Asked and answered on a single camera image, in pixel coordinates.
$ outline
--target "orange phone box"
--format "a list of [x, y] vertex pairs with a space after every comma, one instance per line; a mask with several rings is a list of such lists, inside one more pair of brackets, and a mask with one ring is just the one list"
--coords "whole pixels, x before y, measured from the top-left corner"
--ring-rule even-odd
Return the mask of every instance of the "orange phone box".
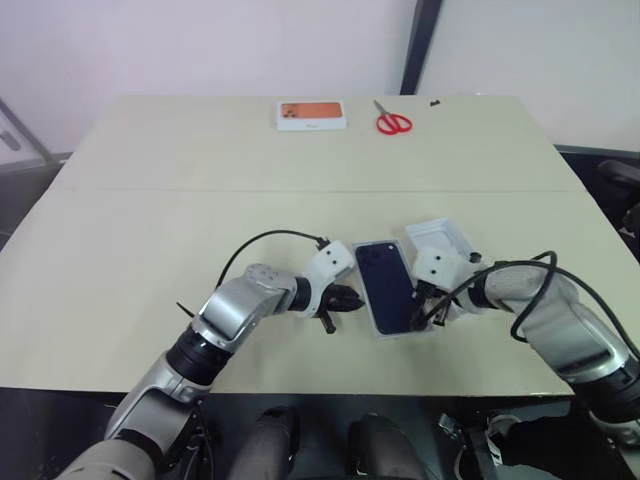
[[343, 130], [347, 116], [341, 101], [278, 102], [276, 106], [278, 130]]

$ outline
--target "scissor handle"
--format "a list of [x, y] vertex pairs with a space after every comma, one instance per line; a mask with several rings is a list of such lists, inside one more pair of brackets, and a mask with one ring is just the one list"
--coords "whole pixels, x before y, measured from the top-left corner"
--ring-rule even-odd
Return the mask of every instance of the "scissor handle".
[[413, 122], [397, 113], [382, 114], [376, 120], [376, 127], [378, 127], [380, 133], [395, 135], [396, 133], [404, 133], [411, 130]]

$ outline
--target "tabletop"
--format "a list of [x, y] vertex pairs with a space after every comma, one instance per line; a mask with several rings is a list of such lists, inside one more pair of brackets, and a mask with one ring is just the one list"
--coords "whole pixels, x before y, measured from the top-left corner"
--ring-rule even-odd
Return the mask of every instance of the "tabletop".
[[[459, 128], [453, 113], [443, 120], [447, 128], [430, 119], [436, 107], [429, 108], [424, 98], [381, 100], [390, 111], [411, 116], [416, 127], [408, 135], [426, 135], [417, 125], [430, 119], [431, 131], [443, 132], [437, 148], [419, 138], [374, 135], [371, 99], [345, 101], [350, 124], [344, 132], [308, 133], [267, 132], [255, 121], [264, 118], [269, 125], [263, 110], [274, 107], [276, 99], [122, 100], [0, 252], [0, 361], [11, 366], [0, 371], [0, 385], [127, 391], [186, 327], [188, 318], [175, 302], [199, 308], [237, 246], [273, 228], [346, 244], [398, 238], [406, 247], [405, 225], [449, 217], [488, 260], [556, 250], [560, 264], [601, 293], [632, 338], [640, 338], [631, 294], [640, 286], [635, 260], [526, 112], [510, 98], [440, 100], [439, 106], [455, 105]], [[225, 138], [214, 128], [208, 143], [199, 121], [250, 113], [252, 104], [254, 115], [243, 128], [253, 141], [245, 139], [239, 146], [239, 133], [229, 130]], [[169, 117], [180, 111], [181, 122], [170, 128], [169, 120], [159, 118], [163, 109], [170, 110]], [[116, 118], [129, 120], [116, 128]], [[357, 119], [366, 119], [373, 133]], [[163, 124], [172, 139], [160, 129], [154, 140], [146, 121]], [[234, 120], [219, 122], [232, 125]], [[449, 131], [456, 128], [457, 134]], [[477, 138], [477, 132], [484, 137]], [[395, 148], [385, 145], [384, 155], [373, 158], [354, 155], [358, 150], [374, 155], [376, 135]], [[520, 151], [515, 144], [500, 147], [514, 135], [527, 147], [522, 155], [515, 155]], [[285, 137], [290, 146], [280, 155], [268, 151], [277, 143], [289, 145]], [[470, 152], [474, 143], [483, 148], [472, 157], [453, 155]], [[320, 144], [330, 165], [348, 164], [351, 171], [369, 173], [357, 179], [337, 176], [334, 183], [331, 176], [316, 175], [322, 170]], [[191, 147], [182, 151], [181, 145]], [[452, 156], [422, 155], [436, 150]], [[228, 163], [220, 152], [233, 153]], [[393, 167], [388, 184], [379, 178], [384, 169], [378, 165], [387, 157], [387, 168]], [[467, 164], [476, 178], [460, 172], [455, 179], [447, 177], [446, 172], [465, 170]], [[305, 165], [308, 189], [294, 181], [302, 178]], [[278, 177], [273, 173], [277, 166], [289, 167], [288, 173]], [[243, 169], [246, 180], [241, 182]], [[418, 183], [420, 175], [425, 181]], [[434, 178], [448, 189], [433, 183]], [[266, 259], [299, 272], [313, 253], [313, 245], [302, 239], [265, 238], [243, 252], [229, 278]], [[361, 291], [356, 277], [346, 281]], [[381, 339], [365, 308], [335, 315], [334, 335], [326, 335], [317, 319], [266, 318], [216, 379], [214, 391], [569, 393], [527, 345], [509, 337], [510, 321], [501, 312], [467, 315], [433, 332]]]

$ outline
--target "black cable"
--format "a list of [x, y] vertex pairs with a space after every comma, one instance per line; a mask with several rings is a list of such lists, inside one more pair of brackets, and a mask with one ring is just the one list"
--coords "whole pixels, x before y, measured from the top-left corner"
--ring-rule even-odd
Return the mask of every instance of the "black cable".
[[456, 288], [454, 288], [450, 293], [442, 297], [440, 301], [438, 301], [438, 303], [436, 303], [434, 307], [431, 310], [429, 310], [429, 312], [426, 314], [426, 321], [429, 320], [434, 315], [436, 315], [438, 311], [442, 309], [448, 302], [452, 301], [455, 297], [460, 295], [460, 293], [462, 293], [466, 288], [468, 288], [478, 280], [486, 277], [490, 273], [497, 272], [498, 270], [503, 270], [505, 268], [517, 267], [517, 266], [539, 267], [545, 270], [554, 269], [555, 274], [560, 274], [563, 277], [566, 277], [572, 282], [576, 283], [580, 288], [582, 288], [585, 292], [587, 292], [591, 296], [591, 298], [595, 300], [598, 306], [609, 318], [609, 321], [611, 322], [615, 330], [618, 332], [622, 340], [627, 344], [627, 347], [629, 348], [629, 350], [631, 350], [631, 353], [636, 357], [636, 359], [640, 360], [640, 350], [638, 350], [638, 347], [635, 345], [635, 343], [633, 343], [633, 340], [631, 340], [631, 337], [629, 337], [629, 334], [626, 332], [626, 330], [620, 323], [620, 320], [618, 320], [618, 317], [616, 316], [616, 314], [613, 313], [613, 310], [611, 310], [611, 307], [607, 305], [607, 302], [605, 302], [604, 299], [591, 286], [589, 286], [589, 284], [587, 284], [584, 280], [580, 279], [579, 277], [577, 277], [571, 272], [568, 272], [557, 266], [552, 267], [551, 264], [539, 262], [537, 260], [514, 260], [510, 262], [499, 263], [485, 270], [482, 270], [481, 272], [476, 273], [472, 277], [462, 282]]
[[551, 285], [551, 281], [553, 280], [553, 277], [558, 267], [558, 255], [556, 254], [556, 252], [552, 250], [541, 253], [540, 255], [536, 255], [535, 257], [533, 257], [533, 260], [540, 260], [545, 257], [549, 257], [549, 269], [547, 270], [547, 274], [544, 277], [544, 281], [542, 282], [542, 285], [540, 286], [536, 294], [533, 296], [531, 301], [527, 304], [524, 310], [520, 312], [520, 315], [518, 315], [516, 320], [511, 325], [511, 329], [509, 330], [509, 333], [511, 334], [511, 338], [513, 338], [514, 340], [517, 340], [518, 342], [529, 343], [527, 342], [527, 339], [525, 337], [518, 334], [518, 329], [520, 328], [522, 323], [527, 319], [527, 317], [533, 311], [533, 309], [538, 306], [538, 304], [540, 303], [540, 300], [542, 300], [542, 297], [544, 297], [545, 294], [547, 293], [547, 290], [549, 290], [549, 285]]
[[218, 278], [218, 283], [216, 284], [216, 288], [218, 288], [220, 285], [222, 285], [222, 282], [224, 281], [224, 277], [227, 276], [227, 272], [229, 271], [229, 268], [231, 267], [231, 264], [233, 263], [233, 261], [236, 259], [236, 257], [238, 255], [240, 255], [240, 253], [245, 248], [247, 248], [249, 245], [251, 245], [256, 240], [261, 239], [262, 237], [266, 237], [267, 235], [281, 234], [281, 233], [282, 234], [287, 234], [287, 235], [297, 235], [298, 237], [309, 238], [309, 239], [313, 240], [314, 242], [316, 242], [318, 250], [321, 250], [322, 248], [326, 247], [330, 243], [329, 240], [327, 240], [326, 238], [316, 237], [315, 235], [309, 235], [308, 233], [296, 232], [295, 230], [269, 230], [268, 232], [262, 232], [261, 234], [256, 235], [255, 237], [250, 238], [249, 240], [244, 242], [240, 246], [240, 248], [238, 248], [238, 250], [236, 250], [235, 253], [233, 255], [231, 255], [231, 258], [229, 259], [227, 264], [222, 269], [222, 273], [220, 274], [220, 278]]

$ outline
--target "navy blue phone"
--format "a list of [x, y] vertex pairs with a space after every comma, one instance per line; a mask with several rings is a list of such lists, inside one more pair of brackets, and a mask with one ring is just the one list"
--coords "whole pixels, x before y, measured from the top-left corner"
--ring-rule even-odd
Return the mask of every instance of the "navy blue phone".
[[395, 242], [356, 247], [356, 261], [378, 331], [394, 335], [411, 331], [409, 322], [418, 302], [413, 283]]

